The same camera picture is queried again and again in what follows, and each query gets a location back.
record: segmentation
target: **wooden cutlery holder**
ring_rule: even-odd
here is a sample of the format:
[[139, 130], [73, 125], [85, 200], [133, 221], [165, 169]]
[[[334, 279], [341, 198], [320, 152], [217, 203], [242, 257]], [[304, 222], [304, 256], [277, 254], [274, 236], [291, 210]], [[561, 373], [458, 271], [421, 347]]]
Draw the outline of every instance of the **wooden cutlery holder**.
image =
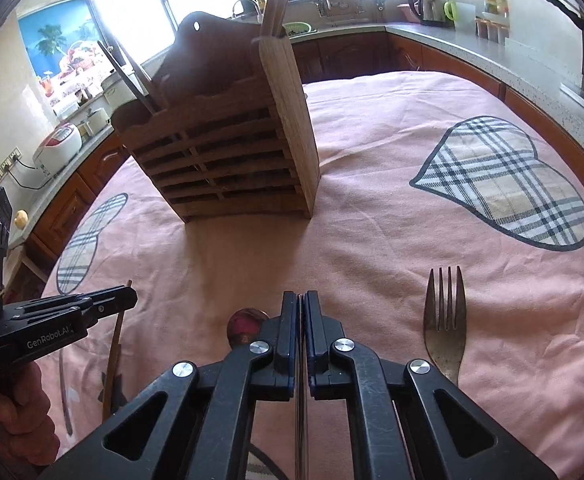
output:
[[122, 121], [112, 118], [184, 220], [312, 215], [319, 158], [296, 61], [287, 36], [259, 36], [260, 30], [190, 14], [151, 81], [150, 94], [163, 109], [134, 113], [132, 102], [117, 110], [128, 110]]

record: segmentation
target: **power outlet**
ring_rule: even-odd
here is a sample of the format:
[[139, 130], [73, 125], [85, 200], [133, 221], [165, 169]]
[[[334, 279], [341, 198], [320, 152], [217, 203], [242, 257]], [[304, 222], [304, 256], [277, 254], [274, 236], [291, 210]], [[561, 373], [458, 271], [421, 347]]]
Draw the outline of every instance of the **power outlet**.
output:
[[22, 158], [22, 154], [18, 148], [14, 148], [11, 153], [0, 164], [0, 183], [5, 178], [5, 175], [15, 165], [16, 160]]

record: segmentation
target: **heart-shaped patch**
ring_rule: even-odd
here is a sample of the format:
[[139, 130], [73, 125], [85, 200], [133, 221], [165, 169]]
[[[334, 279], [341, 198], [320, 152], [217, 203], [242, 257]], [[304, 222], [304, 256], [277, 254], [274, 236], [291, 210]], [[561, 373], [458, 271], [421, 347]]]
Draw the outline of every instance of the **heart-shaped patch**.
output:
[[584, 202], [520, 128], [482, 116], [454, 125], [409, 184], [448, 198], [534, 247], [584, 246]]
[[121, 212], [127, 203], [127, 193], [105, 200], [85, 218], [60, 255], [56, 269], [56, 287], [61, 294], [69, 294], [78, 287], [88, 273], [99, 233]]

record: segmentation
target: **metal fork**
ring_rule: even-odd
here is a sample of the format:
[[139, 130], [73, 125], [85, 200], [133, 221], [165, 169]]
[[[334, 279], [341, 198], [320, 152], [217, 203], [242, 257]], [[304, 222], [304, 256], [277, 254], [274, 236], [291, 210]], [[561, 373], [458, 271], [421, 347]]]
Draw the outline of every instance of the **metal fork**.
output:
[[443, 375], [458, 386], [458, 371], [466, 350], [466, 290], [460, 267], [456, 267], [456, 299], [452, 309], [452, 269], [448, 267], [447, 304], [443, 294], [443, 269], [438, 268], [438, 315], [434, 291], [434, 269], [429, 272], [423, 338], [430, 359]]

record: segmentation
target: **silver screw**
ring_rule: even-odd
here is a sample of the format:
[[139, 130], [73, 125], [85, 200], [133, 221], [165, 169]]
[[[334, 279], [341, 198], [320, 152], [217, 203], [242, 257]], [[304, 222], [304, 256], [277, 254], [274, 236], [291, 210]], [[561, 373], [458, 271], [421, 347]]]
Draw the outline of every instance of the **silver screw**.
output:
[[352, 339], [348, 339], [347, 337], [336, 339], [334, 342], [334, 348], [336, 348], [339, 352], [350, 352], [354, 350], [354, 341], [352, 341]]
[[264, 354], [269, 350], [269, 345], [265, 341], [254, 341], [249, 345], [249, 351], [252, 354]]
[[172, 367], [172, 373], [176, 377], [188, 377], [194, 372], [194, 367], [190, 363], [176, 363]]
[[429, 363], [423, 359], [415, 359], [409, 364], [409, 369], [415, 374], [426, 374], [429, 371]]

